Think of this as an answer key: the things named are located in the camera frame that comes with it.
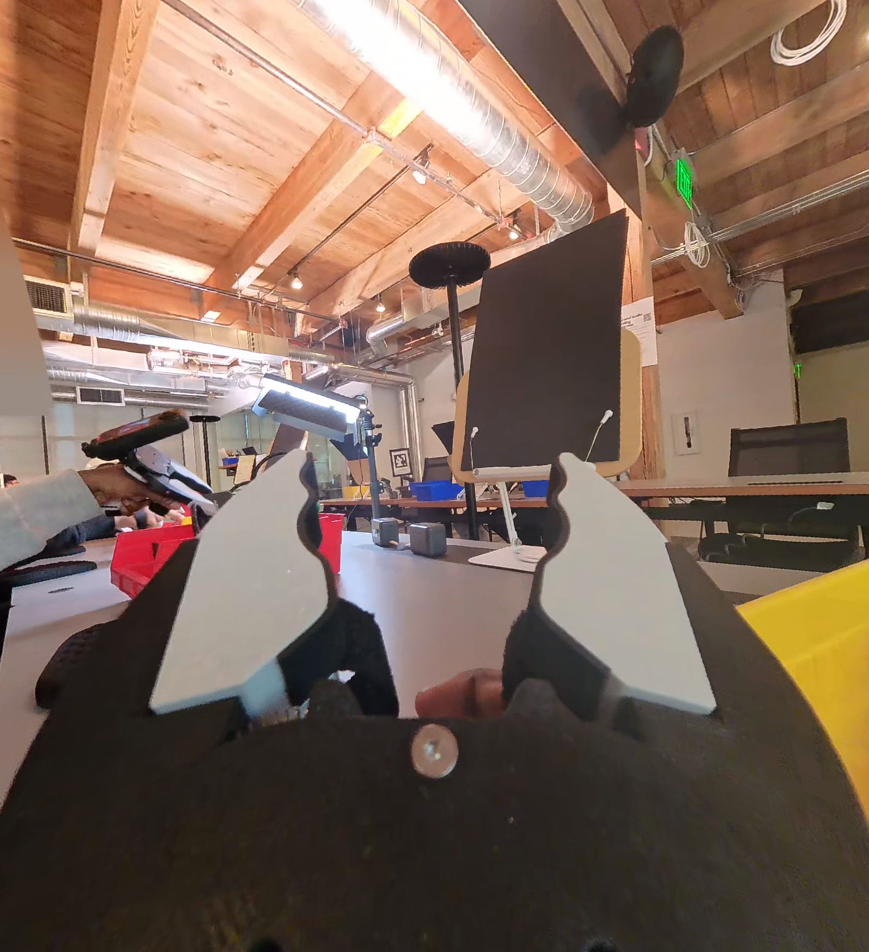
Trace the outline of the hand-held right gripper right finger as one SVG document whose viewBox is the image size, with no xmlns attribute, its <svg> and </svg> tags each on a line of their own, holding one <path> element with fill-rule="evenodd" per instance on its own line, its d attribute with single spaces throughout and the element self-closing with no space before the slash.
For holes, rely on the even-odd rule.
<svg viewBox="0 0 869 952">
<path fill-rule="evenodd" d="M 505 701 L 538 681 L 581 720 L 624 699 L 712 714 L 713 689 L 663 534 L 572 453 L 553 464 L 549 489 L 560 531 L 507 638 Z"/>
</svg>

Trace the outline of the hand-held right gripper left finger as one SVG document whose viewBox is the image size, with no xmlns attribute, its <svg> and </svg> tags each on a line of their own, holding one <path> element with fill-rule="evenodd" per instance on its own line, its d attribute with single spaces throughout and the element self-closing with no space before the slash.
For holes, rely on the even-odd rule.
<svg viewBox="0 0 869 952">
<path fill-rule="evenodd" d="M 301 707 L 338 671 L 368 715 L 399 702 L 384 640 L 338 597 L 320 553 L 313 463 L 303 449 L 238 491 L 200 532 L 150 708 L 237 700 L 250 718 Z"/>
</svg>

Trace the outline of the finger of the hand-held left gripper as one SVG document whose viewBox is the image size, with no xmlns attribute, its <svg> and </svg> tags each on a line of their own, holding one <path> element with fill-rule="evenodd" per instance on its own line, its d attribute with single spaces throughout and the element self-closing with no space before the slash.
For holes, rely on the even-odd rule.
<svg viewBox="0 0 869 952">
<path fill-rule="evenodd" d="M 212 496 L 212 488 L 205 482 L 146 482 L 147 490 L 155 496 L 151 506 L 164 513 L 174 506 L 189 506 L 204 515 L 214 515 L 217 505 Z"/>
<path fill-rule="evenodd" d="M 165 497 L 208 497 L 213 489 L 155 446 L 128 453 L 128 471 L 154 493 Z"/>
</svg>

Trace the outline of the red plastic bin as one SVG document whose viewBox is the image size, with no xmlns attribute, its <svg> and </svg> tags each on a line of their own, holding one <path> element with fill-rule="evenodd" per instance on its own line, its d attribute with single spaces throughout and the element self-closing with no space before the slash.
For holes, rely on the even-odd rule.
<svg viewBox="0 0 869 952">
<path fill-rule="evenodd" d="M 322 541 L 319 551 L 334 574 L 341 569 L 345 518 L 338 514 L 320 514 Z M 111 582 L 134 599 L 166 564 L 183 541 L 193 539 L 192 518 L 187 511 L 182 523 L 168 528 L 135 530 L 121 533 L 111 559 Z"/>
</svg>

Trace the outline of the yellow plastic bin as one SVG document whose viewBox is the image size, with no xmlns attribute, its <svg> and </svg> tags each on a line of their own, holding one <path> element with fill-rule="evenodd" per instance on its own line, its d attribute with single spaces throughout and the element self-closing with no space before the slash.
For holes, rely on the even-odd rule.
<svg viewBox="0 0 869 952">
<path fill-rule="evenodd" d="M 869 560 L 739 612 L 815 710 L 869 822 Z"/>
</svg>

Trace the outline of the person's left forearm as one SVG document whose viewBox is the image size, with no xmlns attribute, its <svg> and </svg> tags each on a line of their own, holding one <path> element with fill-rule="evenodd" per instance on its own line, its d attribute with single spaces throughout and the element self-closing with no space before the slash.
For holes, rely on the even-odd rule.
<svg viewBox="0 0 869 952">
<path fill-rule="evenodd" d="M 0 571 L 35 556 L 62 530 L 103 513 L 80 475 L 66 470 L 0 488 Z"/>
</svg>

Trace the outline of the person's left hand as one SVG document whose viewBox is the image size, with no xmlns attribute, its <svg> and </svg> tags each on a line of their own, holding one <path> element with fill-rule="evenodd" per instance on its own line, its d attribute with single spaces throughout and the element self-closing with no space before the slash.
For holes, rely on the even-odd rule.
<svg viewBox="0 0 869 952">
<path fill-rule="evenodd" d="M 120 515 L 116 517 L 119 528 L 154 529 L 165 522 L 180 523 L 183 520 L 177 501 L 153 491 L 119 465 L 80 470 L 78 476 L 99 506 L 119 507 Z"/>
</svg>

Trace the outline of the person's right hand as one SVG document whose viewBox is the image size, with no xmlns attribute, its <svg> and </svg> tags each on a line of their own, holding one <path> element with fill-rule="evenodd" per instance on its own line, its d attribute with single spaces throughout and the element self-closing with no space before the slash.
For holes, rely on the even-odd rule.
<svg viewBox="0 0 869 952">
<path fill-rule="evenodd" d="M 415 710 L 419 718 L 492 720 L 501 717 L 507 702 L 502 673 L 478 668 L 418 692 Z"/>
</svg>

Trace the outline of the black floor lamp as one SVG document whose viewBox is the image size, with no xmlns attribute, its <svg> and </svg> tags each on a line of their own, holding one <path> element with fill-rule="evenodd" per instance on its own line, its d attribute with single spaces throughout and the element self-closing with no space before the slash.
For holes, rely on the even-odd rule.
<svg viewBox="0 0 869 952">
<path fill-rule="evenodd" d="M 420 288 L 446 290 L 456 396 L 460 395 L 464 376 L 458 289 L 481 280 L 489 267 L 489 252 L 472 242 L 449 242 L 429 246 L 418 252 L 408 265 L 410 279 Z"/>
<path fill-rule="evenodd" d="M 214 451 L 213 441 L 211 439 L 212 433 L 211 430 L 213 426 L 220 421 L 220 417 L 214 414 L 200 413 L 200 414 L 191 414 L 190 423 L 194 429 L 199 429 L 202 453 L 203 453 L 203 464 L 204 464 L 204 476 L 206 483 L 213 488 L 214 480 L 217 478 L 219 471 L 219 464 L 217 460 L 217 454 Z"/>
</svg>

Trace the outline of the LED light panel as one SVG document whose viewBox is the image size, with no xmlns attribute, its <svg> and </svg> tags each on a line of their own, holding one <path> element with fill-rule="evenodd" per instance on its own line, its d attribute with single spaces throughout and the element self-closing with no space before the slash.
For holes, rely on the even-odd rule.
<svg viewBox="0 0 869 952">
<path fill-rule="evenodd" d="M 255 415 L 262 417 L 269 413 L 274 415 L 277 422 L 317 432 L 339 442 L 346 435 L 353 435 L 354 444 L 364 450 L 369 462 L 371 517 L 375 520 L 381 518 L 380 482 L 375 457 L 381 427 L 375 424 L 367 399 L 340 396 L 274 374 L 263 375 L 259 386 L 259 395 L 251 406 Z"/>
</svg>

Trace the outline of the wooden desk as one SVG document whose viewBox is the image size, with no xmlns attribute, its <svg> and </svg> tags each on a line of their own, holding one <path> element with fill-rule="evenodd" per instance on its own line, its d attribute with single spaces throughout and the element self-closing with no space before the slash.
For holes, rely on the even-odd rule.
<svg viewBox="0 0 869 952">
<path fill-rule="evenodd" d="M 613 486 L 632 500 L 725 500 L 741 510 L 789 515 L 829 503 L 823 514 L 854 525 L 869 524 L 869 472 L 727 477 L 712 482 L 618 481 Z"/>
</svg>

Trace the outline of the black wrist rest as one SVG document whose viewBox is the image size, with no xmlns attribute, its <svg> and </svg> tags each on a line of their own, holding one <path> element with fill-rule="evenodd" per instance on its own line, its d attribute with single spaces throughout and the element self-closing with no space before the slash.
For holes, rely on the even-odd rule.
<svg viewBox="0 0 869 952">
<path fill-rule="evenodd" d="M 39 673 L 36 708 L 107 706 L 126 689 L 131 656 L 123 618 L 83 628 L 68 637 Z"/>
</svg>

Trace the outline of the white paper notice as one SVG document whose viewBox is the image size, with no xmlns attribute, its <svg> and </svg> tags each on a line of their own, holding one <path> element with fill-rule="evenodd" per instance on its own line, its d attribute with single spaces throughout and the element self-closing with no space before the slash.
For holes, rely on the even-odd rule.
<svg viewBox="0 0 869 952">
<path fill-rule="evenodd" d="M 627 303 L 621 309 L 623 329 L 633 333 L 640 345 L 642 367 L 658 364 L 658 334 L 655 321 L 654 297 L 643 297 Z"/>
</svg>

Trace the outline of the black round ceiling speaker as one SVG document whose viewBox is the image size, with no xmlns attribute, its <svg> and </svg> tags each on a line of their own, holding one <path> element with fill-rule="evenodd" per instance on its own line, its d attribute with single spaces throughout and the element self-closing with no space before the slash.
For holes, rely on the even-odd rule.
<svg viewBox="0 0 869 952">
<path fill-rule="evenodd" d="M 684 41 L 675 27 L 651 31 L 632 54 L 623 108 L 629 127 L 655 125 L 675 98 L 685 61 Z"/>
</svg>

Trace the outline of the silver air duct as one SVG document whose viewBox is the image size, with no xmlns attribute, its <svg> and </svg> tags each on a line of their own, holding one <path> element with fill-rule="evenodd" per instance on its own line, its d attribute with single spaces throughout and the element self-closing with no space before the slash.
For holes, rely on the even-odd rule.
<svg viewBox="0 0 869 952">
<path fill-rule="evenodd" d="M 264 346 L 247 331 L 175 317 L 157 319 L 126 308 L 81 306 L 75 313 L 58 313 L 35 307 L 33 314 L 41 329 L 120 343 L 180 348 L 201 346 L 211 351 L 264 351 Z"/>
<path fill-rule="evenodd" d="M 562 233 L 592 222 L 591 193 L 492 95 L 448 37 L 409 2 L 303 1 L 298 7 Z"/>
</svg>

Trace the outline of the black board with wooden frame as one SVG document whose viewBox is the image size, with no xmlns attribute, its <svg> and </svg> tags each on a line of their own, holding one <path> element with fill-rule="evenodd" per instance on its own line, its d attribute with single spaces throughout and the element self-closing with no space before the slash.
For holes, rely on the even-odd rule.
<svg viewBox="0 0 869 952">
<path fill-rule="evenodd" d="M 547 479 L 563 452 L 605 477 L 642 450 L 640 346 L 622 329 L 624 210 L 491 267 L 457 392 L 459 479 Z"/>
</svg>

